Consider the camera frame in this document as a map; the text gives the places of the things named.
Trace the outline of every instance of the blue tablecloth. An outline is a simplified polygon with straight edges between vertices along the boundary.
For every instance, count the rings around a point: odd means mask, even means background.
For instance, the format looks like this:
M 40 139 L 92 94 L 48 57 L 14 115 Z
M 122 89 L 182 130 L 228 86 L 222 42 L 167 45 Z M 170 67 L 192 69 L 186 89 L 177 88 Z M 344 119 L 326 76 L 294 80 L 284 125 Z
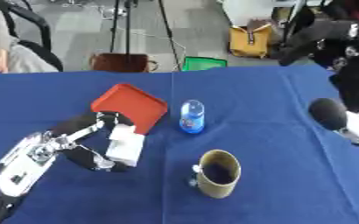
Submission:
M 317 66 L 0 75 L 0 157 L 29 133 L 85 111 L 117 83 L 170 105 L 136 169 L 91 172 L 61 157 L 5 223 L 359 223 L 359 148 L 306 113 L 316 98 L 337 98 L 328 76 Z M 206 106 L 207 126 L 197 136 L 178 127 L 188 99 Z M 103 136 L 89 144 L 107 146 Z M 226 199 L 187 184 L 191 166 L 212 149 L 234 153 L 242 165 Z

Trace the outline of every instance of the tripod leg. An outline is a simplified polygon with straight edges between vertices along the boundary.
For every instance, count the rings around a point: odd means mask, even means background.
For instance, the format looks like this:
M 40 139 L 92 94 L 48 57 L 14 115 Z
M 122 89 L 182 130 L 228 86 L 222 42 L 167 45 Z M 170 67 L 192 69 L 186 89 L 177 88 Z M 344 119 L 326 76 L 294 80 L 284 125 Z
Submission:
M 118 21 L 118 12 L 120 7 L 120 0 L 116 0 L 116 7 L 114 9 L 114 18 L 113 18 L 113 26 L 111 27 L 111 43 L 110 43 L 110 52 L 114 52 L 114 41 L 116 40 L 116 26 Z
M 128 66 L 130 64 L 130 16 L 131 16 L 131 0 L 126 1 L 126 10 L 128 11 L 128 17 L 126 17 L 126 58 Z
M 165 6 L 163 5 L 163 0 L 158 0 L 160 12 L 162 13 L 163 21 L 165 23 L 165 29 L 167 32 L 167 37 L 170 39 L 170 45 L 172 46 L 172 53 L 174 54 L 175 62 L 177 63 L 178 71 L 181 71 L 180 60 L 178 58 L 177 50 L 175 49 L 174 40 L 172 40 L 172 30 L 170 29 L 169 22 L 167 21 L 167 15 L 165 14 Z

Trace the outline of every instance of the orange tray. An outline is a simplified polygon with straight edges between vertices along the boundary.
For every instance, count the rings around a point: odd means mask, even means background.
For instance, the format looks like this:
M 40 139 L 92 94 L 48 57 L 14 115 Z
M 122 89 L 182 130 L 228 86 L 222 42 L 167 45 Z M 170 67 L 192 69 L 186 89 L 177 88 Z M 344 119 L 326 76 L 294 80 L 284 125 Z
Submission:
M 136 133 L 146 135 L 167 112 L 167 103 L 131 84 L 117 84 L 96 99 L 91 109 L 120 112 L 136 124 Z

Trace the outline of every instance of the black chair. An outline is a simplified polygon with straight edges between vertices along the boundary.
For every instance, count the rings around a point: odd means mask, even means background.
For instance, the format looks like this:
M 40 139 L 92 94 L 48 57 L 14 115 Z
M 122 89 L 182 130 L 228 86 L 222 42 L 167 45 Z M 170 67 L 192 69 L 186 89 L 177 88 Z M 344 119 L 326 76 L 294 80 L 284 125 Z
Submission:
M 10 35 L 18 38 L 15 21 L 13 21 L 11 13 L 35 24 L 40 30 L 42 45 L 22 39 L 18 43 L 31 49 L 45 62 L 62 72 L 64 67 L 62 66 L 60 59 L 51 52 L 52 40 L 49 24 L 45 21 L 44 18 L 34 13 L 31 10 L 31 6 L 27 2 L 25 3 L 27 9 L 15 3 L 6 2 L 6 0 L 0 0 L 0 11 L 4 14 Z

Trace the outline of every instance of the robot finger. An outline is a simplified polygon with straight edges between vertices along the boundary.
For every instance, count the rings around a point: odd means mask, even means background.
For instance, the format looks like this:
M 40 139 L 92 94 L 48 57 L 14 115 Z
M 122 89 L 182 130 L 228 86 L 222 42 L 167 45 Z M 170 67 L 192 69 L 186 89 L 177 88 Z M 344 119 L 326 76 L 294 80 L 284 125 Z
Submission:
M 87 127 L 96 123 L 96 112 L 87 112 L 84 115 L 78 115 L 68 121 L 61 122 L 60 124 L 51 128 L 54 137 L 63 134 L 71 135 L 76 131 L 86 129 Z

